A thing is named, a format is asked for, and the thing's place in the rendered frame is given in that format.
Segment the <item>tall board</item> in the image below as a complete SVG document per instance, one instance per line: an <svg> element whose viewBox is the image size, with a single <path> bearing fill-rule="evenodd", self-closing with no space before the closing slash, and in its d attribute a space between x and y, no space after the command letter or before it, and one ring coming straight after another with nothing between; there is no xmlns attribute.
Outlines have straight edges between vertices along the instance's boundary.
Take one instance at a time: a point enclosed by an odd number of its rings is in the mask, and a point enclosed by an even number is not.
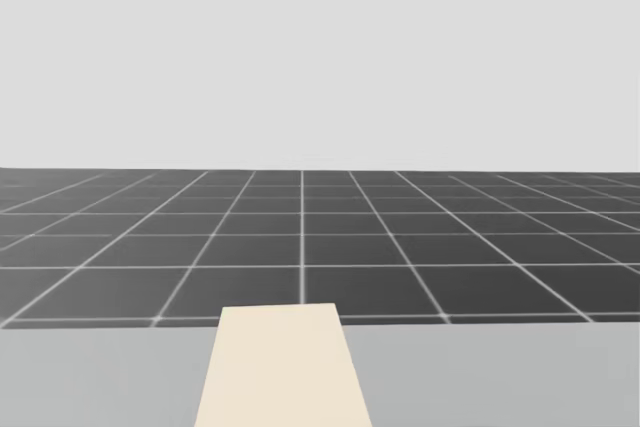
<svg viewBox="0 0 640 427"><path fill-rule="evenodd" d="M336 306L223 308L194 427L373 427Z"/></svg>

